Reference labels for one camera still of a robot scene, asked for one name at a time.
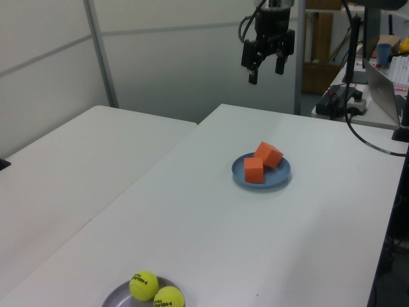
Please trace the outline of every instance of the yellow tennis ball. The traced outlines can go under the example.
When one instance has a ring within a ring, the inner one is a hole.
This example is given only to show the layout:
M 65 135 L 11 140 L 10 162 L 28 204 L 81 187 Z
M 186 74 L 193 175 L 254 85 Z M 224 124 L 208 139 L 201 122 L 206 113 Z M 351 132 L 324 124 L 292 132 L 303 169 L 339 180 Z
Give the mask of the yellow tennis ball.
M 185 298 L 176 287 L 164 287 L 155 295 L 153 305 L 154 307 L 183 307 L 185 305 Z
M 151 299 L 158 289 L 158 278 L 150 271 L 138 272 L 129 281 L 129 291 L 139 301 Z

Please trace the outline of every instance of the black cable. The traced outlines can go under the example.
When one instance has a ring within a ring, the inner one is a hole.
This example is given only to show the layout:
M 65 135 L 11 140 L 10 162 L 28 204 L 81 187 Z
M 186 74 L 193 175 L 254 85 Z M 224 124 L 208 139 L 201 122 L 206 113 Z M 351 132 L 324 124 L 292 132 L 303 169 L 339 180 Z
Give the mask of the black cable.
M 346 41 L 346 37 L 348 36 L 348 33 L 350 32 L 350 29 L 351 29 L 351 27 L 349 27 L 349 28 L 346 30 L 345 36 L 344 36 L 344 38 L 343 38 L 343 40 L 342 40 L 342 42 L 341 42 L 341 46 L 344 45 L 344 43 L 345 43 L 345 41 Z M 337 55 L 339 54 L 339 51 L 340 51 L 340 50 L 341 50 L 341 47 L 337 50 L 337 53 L 335 53 L 335 56 L 332 58 L 332 61 L 333 61 L 333 62 L 334 62 L 335 59 L 337 58 Z
M 344 67 L 344 65 L 345 65 L 344 61 L 345 61 L 346 57 L 348 56 L 348 53 L 350 53 L 349 49 L 348 49 L 348 51 L 346 51 L 346 54 L 344 55 L 343 60 L 341 61 L 340 69 L 342 69 Z
M 249 19 L 250 19 L 249 16 L 244 17 L 243 20 L 241 21 L 239 27 L 238 27 L 238 37 L 239 37 L 241 42 L 244 42 L 244 38 L 242 37 L 242 26 L 243 26 L 244 22 L 246 20 L 249 20 Z
M 251 15 L 250 20 L 249 20 L 249 22 L 247 23 L 247 25 L 246 25 L 246 27 L 244 29 L 243 35 L 241 34 L 241 32 L 239 32 L 238 37 L 239 37 L 239 39 L 240 39 L 240 41 L 242 43 L 244 43 L 244 39 L 245 39 L 245 35 L 247 33 L 247 30 L 249 30 L 249 27 L 250 27 L 251 23 L 253 22 L 254 18 L 256 18 L 257 13 L 260 12 L 260 9 L 263 6 L 263 4 L 265 4 L 265 2 L 266 2 L 266 0 L 262 0 L 262 2 L 260 2 L 259 5 L 257 5 L 256 9 L 254 10 L 253 15 Z
M 345 7 L 346 14 L 347 14 L 347 16 L 348 16 L 348 19 L 350 20 L 350 26 L 352 27 L 352 16 L 351 16 L 350 9 L 348 8 L 348 5 L 346 4 L 346 0 L 341 0 L 341 2 L 342 2 L 342 4 L 343 4 L 344 7 Z M 364 138 L 362 138 L 362 137 L 355 131 L 355 129 L 354 129 L 354 128 L 352 127 L 352 125 L 351 125 L 351 122 L 349 121 L 348 111 L 346 110 L 346 105 L 347 105 L 347 103 L 348 103 L 348 91 L 349 91 L 349 89 L 350 89 L 350 83 L 351 83 L 350 80 L 347 80 L 347 81 L 346 81 L 345 100 L 344 100 L 344 117 L 345 117 L 346 124 L 347 124 L 348 127 L 350 128 L 350 130 L 351 130 L 351 132 L 353 133 L 353 135 L 356 136 L 361 142 L 363 142 L 363 144 L 365 144 L 365 145 L 367 145 L 367 146 L 369 146 L 369 147 L 371 147 L 371 148 L 373 148 L 373 149 L 375 149 L 375 150 L 377 150 L 377 151 L 379 151 L 379 152 L 383 152 L 384 154 L 387 154 L 387 155 L 394 155 L 394 156 L 396 156 L 396 157 L 406 157 L 406 155 L 409 154 L 409 151 L 408 151 L 407 153 L 390 152 L 389 150 L 382 149 L 382 148 L 380 148 L 380 147 L 378 147 L 378 146 L 375 146 L 374 144 L 372 144 L 372 143 L 366 141 Z

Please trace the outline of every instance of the orange foam block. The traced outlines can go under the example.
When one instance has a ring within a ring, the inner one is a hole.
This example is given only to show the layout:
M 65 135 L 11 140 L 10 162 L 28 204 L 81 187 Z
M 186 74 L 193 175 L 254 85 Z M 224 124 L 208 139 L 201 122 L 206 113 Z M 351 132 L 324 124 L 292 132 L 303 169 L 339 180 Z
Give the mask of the orange foam block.
M 254 152 L 254 156 L 261 158 L 263 160 L 263 164 L 270 168 L 276 168 L 277 165 L 279 165 L 283 155 L 284 154 L 276 149 L 276 147 L 266 142 L 261 142 L 256 152 Z
M 261 158 L 244 158 L 244 180 L 251 184 L 264 182 L 263 160 Z

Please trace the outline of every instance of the gray plate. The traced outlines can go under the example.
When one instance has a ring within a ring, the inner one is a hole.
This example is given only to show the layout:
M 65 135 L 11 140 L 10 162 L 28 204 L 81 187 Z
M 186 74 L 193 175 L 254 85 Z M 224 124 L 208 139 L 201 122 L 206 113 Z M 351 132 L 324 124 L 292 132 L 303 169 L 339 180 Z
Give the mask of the gray plate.
M 167 286 L 177 286 L 170 280 L 158 277 L 159 289 Z M 153 307 L 153 299 L 149 301 L 138 301 L 134 299 L 132 294 L 129 292 L 129 281 L 123 283 L 118 288 L 109 294 L 102 307 Z

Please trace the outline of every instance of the white wall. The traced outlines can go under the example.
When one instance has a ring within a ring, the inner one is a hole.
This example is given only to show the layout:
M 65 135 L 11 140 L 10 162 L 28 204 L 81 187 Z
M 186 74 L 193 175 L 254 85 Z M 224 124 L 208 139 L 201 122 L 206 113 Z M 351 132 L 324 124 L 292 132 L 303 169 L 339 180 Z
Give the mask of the white wall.
M 256 86 L 240 65 L 237 29 L 251 0 L 93 2 L 120 108 L 197 123 L 221 103 L 293 113 L 295 56 L 284 75 L 269 57 Z
M 0 157 L 96 105 L 107 106 L 92 40 L 0 78 Z
M 82 0 L 0 0 L 0 72 L 89 34 Z
M 1 158 L 108 105 L 83 0 L 0 0 L 0 42 Z
M 239 22 L 255 9 L 252 0 L 94 0 L 102 32 Z M 291 17 L 298 13 L 298 0 Z
M 197 123 L 220 104 L 293 112 L 295 57 L 284 75 L 269 57 L 249 84 L 236 26 L 107 36 L 104 44 L 122 109 Z

